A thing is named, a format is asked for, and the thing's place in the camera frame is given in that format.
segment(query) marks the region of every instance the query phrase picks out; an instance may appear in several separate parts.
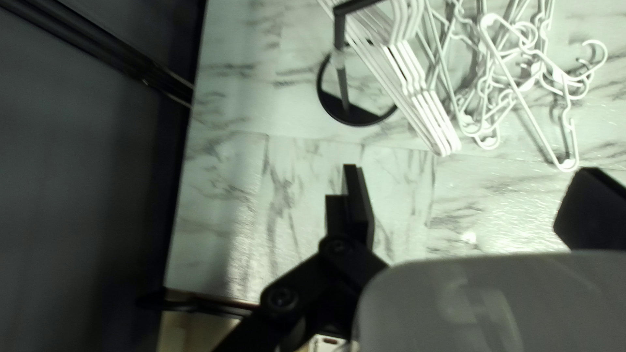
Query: dark panel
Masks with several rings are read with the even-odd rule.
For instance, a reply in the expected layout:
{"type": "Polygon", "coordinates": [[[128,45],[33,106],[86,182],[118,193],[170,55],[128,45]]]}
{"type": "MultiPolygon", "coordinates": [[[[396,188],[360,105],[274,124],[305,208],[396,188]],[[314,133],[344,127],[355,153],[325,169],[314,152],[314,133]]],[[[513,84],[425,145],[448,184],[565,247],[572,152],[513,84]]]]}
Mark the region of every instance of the dark panel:
{"type": "Polygon", "coordinates": [[[160,97],[5,11],[0,48],[2,350],[153,350],[133,300],[160,97]]]}

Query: metal bar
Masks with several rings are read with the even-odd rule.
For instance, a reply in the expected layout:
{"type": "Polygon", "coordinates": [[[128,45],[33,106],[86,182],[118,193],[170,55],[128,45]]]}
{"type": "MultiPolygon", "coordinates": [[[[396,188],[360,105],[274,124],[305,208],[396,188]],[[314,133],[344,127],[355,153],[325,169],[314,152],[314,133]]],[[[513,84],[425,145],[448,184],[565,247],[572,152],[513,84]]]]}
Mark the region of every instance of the metal bar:
{"type": "Polygon", "coordinates": [[[0,0],[0,8],[172,100],[191,107],[193,85],[57,0],[0,0]]]}

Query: hanger stack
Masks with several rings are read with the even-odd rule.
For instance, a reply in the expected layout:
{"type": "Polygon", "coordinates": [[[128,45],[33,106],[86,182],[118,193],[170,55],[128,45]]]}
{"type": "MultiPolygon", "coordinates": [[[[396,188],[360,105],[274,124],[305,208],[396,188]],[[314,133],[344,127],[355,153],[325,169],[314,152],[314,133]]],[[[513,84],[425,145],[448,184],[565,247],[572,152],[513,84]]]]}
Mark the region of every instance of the hanger stack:
{"type": "MultiPolygon", "coordinates": [[[[344,3],[318,1],[331,17],[332,8],[344,3]]],[[[579,58],[579,68],[563,71],[546,55],[555,0],[538,0],[536,9],[529,9],[529,3],[511,0],[500,16],[488,12],[486,0],[477,0],[475,15],[466,16],[463,0],[446,0],[444,17],[428,0],[385,0],[347,16],[346,40],[436,155],[461,148],[451,120],[481,148],[496,148],[500,123],[516,110],[527,118],[546,157],[560,170],[571,171],[578,165],[578,148],[567,113],[572,100],[589,90],[593,73],[606,62],[607,49],[597,40],[585,41],[582,46],[592,50],[592,57],[579,58]],[[530,20],[522,21],[529,14],[530,20]],[[418,61],[412,40],[421,46],[425,62],[418,61]],[[471,83],[461,88],[453,86],[445,57],[452,40],[463,42],[474,56],[472,76],[464,80],[471,83]],[[561,99],[560,153],[552,149],[525,100],[527,92],[537,89],[561,99]]]]}

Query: black metal frame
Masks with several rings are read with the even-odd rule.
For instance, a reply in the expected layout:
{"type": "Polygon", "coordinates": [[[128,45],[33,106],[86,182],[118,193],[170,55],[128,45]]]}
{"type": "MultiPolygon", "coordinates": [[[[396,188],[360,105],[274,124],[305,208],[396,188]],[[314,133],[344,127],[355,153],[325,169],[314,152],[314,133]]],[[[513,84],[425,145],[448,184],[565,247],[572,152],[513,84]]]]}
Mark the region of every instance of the black metal frame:
{"type": "Polygon", "coordinates": [[[397,106],[393,105],[387,112],[379,116],[351,104],[348,96],[344,52],[346,48],[346,16],[354,11],[372,6],[379,1],[382,0],[350,0],[337,5],[332,9],[335,17],[334,51],[331,54],[328,54],[320,65],[319,71],[317,72],[316,89],[317,97],[325,111],[335,120],[345,125],[357,127],[373,125],[391,116],[391,114],[393,114],[397,109],[397,106]],[[341,99],[322,90],[324,72],[326,72],[328,63],[331,60],[337,70],[337,79],[339,80],[339,92],[341,94],[341,99]]]}
{"type": "Polygon", "coordinates": [[[0,7],[191,107],[193,85],[58,0],[0,0],[0,7]]]}
{"type": "Polygon", "coordinates": [[[350,338],[363,287],[387,264],[372,253],[374,215],[362,170],[344,165],[347,195],[326,196],[319,252],[267,286],[259,307],[215,352],[294,351],[322,330],[350,338]]]}

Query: black metal stand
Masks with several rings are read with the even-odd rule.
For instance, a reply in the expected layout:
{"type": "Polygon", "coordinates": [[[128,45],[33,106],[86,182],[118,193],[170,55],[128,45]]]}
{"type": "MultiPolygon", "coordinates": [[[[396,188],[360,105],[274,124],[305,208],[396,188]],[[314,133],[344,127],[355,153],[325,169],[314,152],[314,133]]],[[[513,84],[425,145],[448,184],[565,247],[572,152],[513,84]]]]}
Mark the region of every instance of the black metal stand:
{"type": "Polygon", "coordinates": [[[335,16],[334,25],[334,47],[335,50],[326,56],[317,73],[317,97],[326,112],[335,120],[350,126],[369,126],[377,122],[383,121],[389,117],[396,106],[392,106],[385,114],[379,116],[365,109],[362,109],[350,103],[348,97],[348,84],[346,76],[346,66],[344,49],[346,48],[346,16],[354,11],[371,6],[382,0],[351,0],[346,3],[335,6],[332,10],[335,16]],[[333,59],[333,64],[337,70],[337,79],[339,80],[339,92],[341,99],[330,95],[322,90],[322,80],[324,72],[333,59]]]}
{"type": "Polygon", "coordinates": [[[347,195],[326,196],[319,252],[267,286],[259,308],[215,352],[291,352],[329,326],[349,339],[363,287],[387,267],[372,253],[374,215],[361,169],[344,165],[347,195]]]}

